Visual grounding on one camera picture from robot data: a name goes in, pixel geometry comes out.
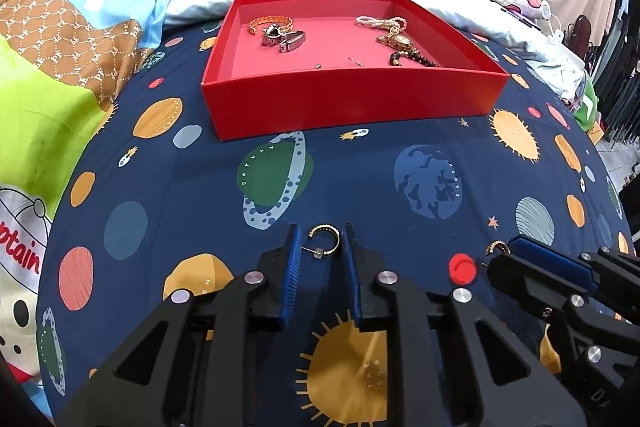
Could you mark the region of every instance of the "beaded bracelet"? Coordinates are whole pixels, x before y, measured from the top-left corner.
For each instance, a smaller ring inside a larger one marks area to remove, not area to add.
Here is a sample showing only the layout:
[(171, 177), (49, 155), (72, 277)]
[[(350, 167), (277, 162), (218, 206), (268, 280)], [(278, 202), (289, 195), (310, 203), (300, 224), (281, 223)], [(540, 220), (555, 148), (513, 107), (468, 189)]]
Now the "beaded bracelet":
[(400, 57), (410, 58), (414, 62), (419, 62), (423, 66), (428, 68), (437, 68), (438, 65), (435, 62), (431, 62), (427, 57), (423, 57), (417, 52), (395, 52), (389, 57), (389, 64), (392, 66), (400, 66)]

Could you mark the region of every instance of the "blanket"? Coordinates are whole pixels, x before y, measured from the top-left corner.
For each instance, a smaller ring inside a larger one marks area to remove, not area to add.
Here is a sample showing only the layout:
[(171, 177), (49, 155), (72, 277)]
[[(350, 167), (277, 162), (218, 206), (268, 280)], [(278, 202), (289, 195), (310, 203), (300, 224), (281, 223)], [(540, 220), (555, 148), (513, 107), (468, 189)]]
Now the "blanket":
[(85, 146), (158, 47), (169, 0), (0, 0), (0, 349), (39, 374), (34, 311), (51, 220)]

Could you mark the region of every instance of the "planet print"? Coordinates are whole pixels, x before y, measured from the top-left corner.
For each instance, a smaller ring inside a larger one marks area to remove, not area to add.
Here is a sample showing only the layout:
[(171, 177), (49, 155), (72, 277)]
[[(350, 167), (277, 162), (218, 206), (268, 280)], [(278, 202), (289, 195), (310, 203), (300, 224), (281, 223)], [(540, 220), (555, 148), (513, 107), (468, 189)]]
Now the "planet print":
[(209, 37), (208, 39), (204, 39), (200, 43), (200, 51), (203, 52), (203, 51), (206, 51), (206, 50), (212, 48), (217, 40), (218, 40), (217, 37)]
[(607, 219), (600, 214), (598, 216), (598, 230), (600, 231), (600, 238), (602, 240), (602, 247), (611, 248), (613, 244), (613, 238), (611, 237), (611, 228)]
[(149, 83), (149, 89), (156, 89), (160, 84), (164, 82), (164, 78), (156, 78), (155, 80)]
[(222, 26), (222, 21), (208, 22), (202, 27), (203, 33), (213, 33)]
[(142, 64), (139, 71), (150, 70), (163, 58), (164, 52), (155, 52), (145, 61), (144, 64)]
[(202, 127), (199, 125), (185, 125), (174, 136), (174, 145), (178, 149), (187, 149), (202, 134)]
[(396, 190), (416, 214), (447, 219), (460, 208), (462, 183), (445, 153), (430, 145), (412, 145), (396, 158)]
[(531, 76), (533, 76), (533, 78), (535, 78), (537, 81), (542, 82), (543, 84), (545, 83), (540, 75), (536, 73), (536, 70), (534, 70), (533, 68), (527, 68), (527, 71), (529, 71), (529, 73), (531, 73)]
[(244, 221), (266, 230), (305, 190), (314, 170), (301, 131), (278, 134), (240, 162), (236, 182), (244, 194)]
[(69, 194), (69, 200), (71, 206), (78, 206), (86, 199), (94, 187), (95, 174), (90, 171), (85, 171), (78, 176), (78, 179), (71, 187), (71, 193)]
[(587, 165), (584, 166), (584, 173), (587, 175), (588, 179), (592, 183), (594, 183), (596, 181), (596, 176), (593, 175), (593, 172), (591, 171), (589, 166), (587, 166)]
[(511, 73), (511, 78), (513, 78), (513, 80), (515, 80), (518, 84), (520, 84), (525, 89), (529, 89), (529, 84), (527, 84), (527, 81), (524, 78), (522, 78), (518, 73)]
[(569, 129), (569, 124), (566, 123), (566, 120), (564, 119), (564, 116), (562, 116), (562, 114), (560, 114), (560, 112), (553, 107), (551, 104), (547, 103), (546, 107), (549, 110), (549, 113), (551, 113), (551, 116), (554, 117), (556, 120), (559, 121), (560, 125), (562, 125), (562, 127), (564, 127), (565, 129)]
[(166, 133), (182, 113), (180, 98), (159, 100), (146, 108), (133, 128), (133, 136), (137, 138), (155, 138)]
[(466, 253), (457, 253), (449, 259), (449, 277), (454, 284), (471, 284), (477, 274), (476, 263)]
[(137, 201), (125, 201), (113, 209), (104, 228), (104, 249), (116, 261), (131, 257), (145, 237), (148, 218)]
[(627, 244), (625, 235), (622, 232), (618, 232), (618, 250), (622, 253), (629, 253), (629, 245)]
[(51, 308), (47, 308), (42, 314), (42, 324), (38, 329), (38, 357), (40, 363), (47, 368), (53, 387), (65, 396), (65, 355), (58, 339)]
[(580, 200), (574, 195), (569, 194), (566, 197), (566, 206), (569, 209), (569, 215), (574, 220), (575, 226), (581, 229), (584, 226), (584, 208)]
[(180, 261), (164, 280), (162, 299), (181, 288), (194, 295), (222, 290), (234, 276), (215, 255), (201, 253)]
[(299, 407), (321, 425), (372, 426), (386, 419), (387, 357), (385, 331), (361, 332), (350, 312), (335, 314), (312, 331), (313, 354), (300, 353), (296, 392)]
[(170, 48), (171, 46), (180, 44), (183, 40), (184, 40), (184, 37), (176, 37), (175, 39), (171, 39), (170, 41), (167, 41), (164, 46), (167, 48)]
[(84, 308), (94, 288), (94, 258), (85, 247), (75, 247), (62, 258), (58, 270), (60, 298), (69, 311)]
[(550, 247), (556, 227), (545, 205), (534, 198), (522, 198), (516, 206), (518, 232)]
[(507, 62), (509, 62), (510, 64), (512, 64), (513, 66), (517, 66), (518, 63), (514, 58), (511, 58), (509, 55), (503, 55), (504, 60), (506, 60)]
[(517, 114), (499, 109), (489, 117), (489, 122), (495, 131), (494, 136), (497, 136), (505, 147), (532, 163), (538, 161), (540, 150), (536, 139)]
[(559, 134), (558, 136), (556, 136), (555, 142), (558, 146), (558, 149), (562, 153), (562, 156), (564, 156), (567, 165), (569, 165), (573, 170), (580, 172), (582, 170), (582, 167), (580, 166), (580, 160), (578, 160), (578, 156), (574, 152), (574, 149), (569, 145), (569, 142), (567, 142), (566, 138)]
[(614, 187), (611, 178), (609, 178), (609, 175), (607, 175), (607, 192), (609, 192), (609, 199), (611, 200), (611, 203), (613, 203), (613, 208), (615, 208), (616, 214), (618, 214), (618, 217), (622, 219), (622, 203), (620, 203), (620, 198), (618, 198), (618, 191)]
[(482, 46), (481, 48), (487, 55), (489, 55), (493, 60), (495, 60), (496, 62), (500, 62), (500, 58), (498, 58), (495, 53), (491, 50), (491, 48), (489, 46), (487, 46), (486, 44), (484, 46)]

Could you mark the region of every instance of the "yellow sun print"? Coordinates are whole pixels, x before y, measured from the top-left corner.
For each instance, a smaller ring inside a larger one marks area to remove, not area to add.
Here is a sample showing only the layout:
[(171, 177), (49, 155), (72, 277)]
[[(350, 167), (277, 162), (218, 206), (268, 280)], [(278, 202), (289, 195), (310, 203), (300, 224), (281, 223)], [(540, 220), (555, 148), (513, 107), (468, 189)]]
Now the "yellow sun print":
[(324, 427), (331, 423), (358, 424), (386, 419), (386, 332), (360, 333), (347, 311), (343, 321), (335, 314), (337, 324), (331, 328), (321, 323), (324, 331), (313, 336), (318, 343), (312, 355), (300, 353), (308, 360), (308, 368), (296, 371), (303, 378), (296, 384), (304, 390), (309, 402), (303, 410), (315, 409), (312, 420), (322, 417)]
[(497, 109), (489, 117), (489, 120), (491, 128), (495, 131), (494, 136), (500, 139), (500, 143), (504, 143), (505, 147), (509, 147), (521, 158), (530, 160), (532, 163), (538, 161), (540, 149), (538, 149), (536, 139), (533, 138), (529, 128), (518, 118), (518, 115)]

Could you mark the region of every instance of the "red tray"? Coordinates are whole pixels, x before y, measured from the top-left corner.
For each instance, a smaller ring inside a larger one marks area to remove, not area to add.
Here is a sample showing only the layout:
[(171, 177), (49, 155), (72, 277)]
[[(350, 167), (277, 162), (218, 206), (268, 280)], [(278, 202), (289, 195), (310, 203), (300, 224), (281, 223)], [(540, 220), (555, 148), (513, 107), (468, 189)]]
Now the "red tray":
[[(252, 19), (292, 17), (306, 42), (289, 53), (260, 45)], [(401, 58), (385, 32), (355, 18), (403, 17), (405, 34), (439, 68)], [(357, 66), (350, 58), (363, 64)], [(234, 0), (202, 79), (221, 140), (338, 125), (478, 116), (494, 107), (507, 73), (462, 33), (409, 0)]]

